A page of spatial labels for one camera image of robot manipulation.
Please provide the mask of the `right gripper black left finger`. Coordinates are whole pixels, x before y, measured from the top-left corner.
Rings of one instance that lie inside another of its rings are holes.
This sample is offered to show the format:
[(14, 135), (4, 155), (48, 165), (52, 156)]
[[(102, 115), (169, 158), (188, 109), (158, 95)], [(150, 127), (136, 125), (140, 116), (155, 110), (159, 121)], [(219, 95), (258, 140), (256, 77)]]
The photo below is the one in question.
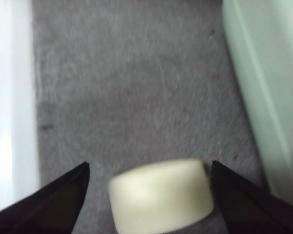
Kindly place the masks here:
[(90, 167), (83, 162), (0, 211), (0, 234), (70, 234), (84, 205)]

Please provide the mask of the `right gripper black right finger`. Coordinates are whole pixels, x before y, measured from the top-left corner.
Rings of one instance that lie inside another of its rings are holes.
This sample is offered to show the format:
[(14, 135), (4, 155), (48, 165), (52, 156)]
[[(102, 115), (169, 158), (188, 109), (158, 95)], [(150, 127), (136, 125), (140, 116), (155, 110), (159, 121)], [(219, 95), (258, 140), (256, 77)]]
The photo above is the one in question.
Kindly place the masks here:
[(214, 160), (211, 181), (230, 234), (293, 234), (293, 206)]

